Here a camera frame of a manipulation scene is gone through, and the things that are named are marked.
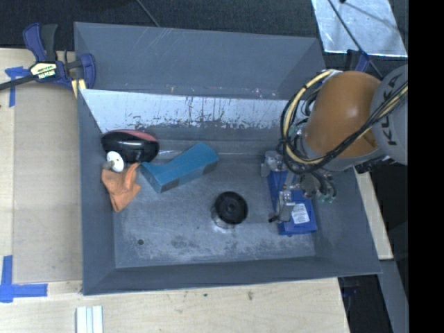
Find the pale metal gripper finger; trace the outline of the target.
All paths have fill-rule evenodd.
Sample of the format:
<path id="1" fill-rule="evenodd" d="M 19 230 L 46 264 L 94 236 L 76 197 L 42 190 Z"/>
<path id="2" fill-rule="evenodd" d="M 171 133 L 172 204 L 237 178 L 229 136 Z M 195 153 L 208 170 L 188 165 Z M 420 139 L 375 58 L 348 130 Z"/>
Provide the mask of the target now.
<path id="1" fill-rule="evenodd" d="M 281 222 L 288 222 L 291 218 L 291 212 L 293 210 L 295 201 L 292 199 L 293 192 L 284 189 L 279 193 L 279 220 Z"/>

